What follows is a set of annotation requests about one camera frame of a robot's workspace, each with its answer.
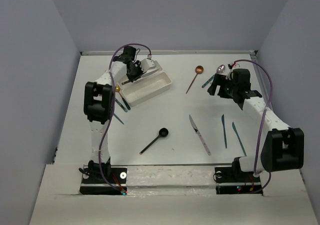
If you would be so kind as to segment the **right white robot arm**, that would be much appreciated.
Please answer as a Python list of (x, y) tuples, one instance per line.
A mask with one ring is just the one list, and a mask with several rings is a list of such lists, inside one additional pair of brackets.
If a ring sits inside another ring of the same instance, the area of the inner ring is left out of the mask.
[(266, 105), (257, 90), (251, 89), (251, 74), (245, 68), (221, 65), (217, 68), (208, 93), (232, 99), (259, 127), (255, 155), (235, 158), (230, 168), (235, 181), (242, 181), (249, 172), (272, 173), (301, 169), (304, 165), (304, 132), (283, 122)]

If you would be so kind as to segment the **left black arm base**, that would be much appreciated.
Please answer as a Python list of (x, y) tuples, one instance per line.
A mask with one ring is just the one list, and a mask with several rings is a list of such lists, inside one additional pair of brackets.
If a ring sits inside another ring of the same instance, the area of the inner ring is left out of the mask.
[(101, 168), (103, 176), (99, 164), (93, 161), (78, 169), (82, 175), (79, 193), (82, 195), (127, 195), (128, 168), (111, 166), (110, 163), (102, 163)]

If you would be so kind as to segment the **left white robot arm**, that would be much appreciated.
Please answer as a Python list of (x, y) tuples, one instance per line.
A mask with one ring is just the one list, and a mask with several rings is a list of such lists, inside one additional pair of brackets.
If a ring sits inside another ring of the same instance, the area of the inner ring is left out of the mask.
[(115, 112), (116, 84), (126, 76), (129, 82), (141, 78), (146, 72), (142, 62), (136, 60), (137, 43), (121, 46), (113, 54), (108, 69), (84, 87), (83, 111), (89, 121), (91, 156), (87, 175), (104, 183), (111, 176), (111, 156), (108, 150), (108, 130)]

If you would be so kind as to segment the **steel knife teal handle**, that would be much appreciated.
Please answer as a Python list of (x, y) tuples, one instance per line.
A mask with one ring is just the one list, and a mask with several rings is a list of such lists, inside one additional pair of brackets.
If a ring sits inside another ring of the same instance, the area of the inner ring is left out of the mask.
[(121, 107), (124, 112), (128, 112), (127, 108), (117, 99), (115, 98), (115, 102)]

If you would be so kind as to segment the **black measuring spoon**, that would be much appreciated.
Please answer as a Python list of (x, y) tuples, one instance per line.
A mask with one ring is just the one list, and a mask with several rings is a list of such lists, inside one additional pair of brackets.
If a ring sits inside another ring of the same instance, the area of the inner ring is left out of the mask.
[(144, 149), (142, 149), (139, 154), (142, 155), (147, 149), (149, 149), (157, 140), (160, 138), (166, 138), (169, 135), (169, 130), (165, 127), (158, 131), (158, 135), (154, 138)]

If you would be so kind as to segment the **pink handled steak knife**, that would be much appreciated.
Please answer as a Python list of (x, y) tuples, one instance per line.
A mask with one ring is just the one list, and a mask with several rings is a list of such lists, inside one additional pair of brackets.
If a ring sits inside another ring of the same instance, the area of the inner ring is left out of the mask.
[(200, 133), (200, 131), (199, 131), (197, 125), (195, 124), (195, 122), (194, 122), (194, 120), (193, 120), (191, 115), (189, 115), (189, 121), (190, 121), (190, 124), (191, 124), (192, 128), (194, 129), (195, 133), (198, 135), (198, 137), (199, 137), (199, 139), (200, 139), (200, 141), (201, 141), (206, 153), (210, 156), (211, 155), (211, 151), (208, 148), (204, 138), (202, 137), (202, 135), (201, 135), (201, 133)]

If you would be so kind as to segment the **steel knife dark handle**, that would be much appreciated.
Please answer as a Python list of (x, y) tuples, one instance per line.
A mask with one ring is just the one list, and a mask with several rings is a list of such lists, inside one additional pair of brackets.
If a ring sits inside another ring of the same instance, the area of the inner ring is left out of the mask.
[(126, 80), (126, 81), (123, 81), (123, 82), (121, 83), (121, 85), (126, 85), (126, 84), (129, 84), (129, 83), (132, 83), (132, 81)]

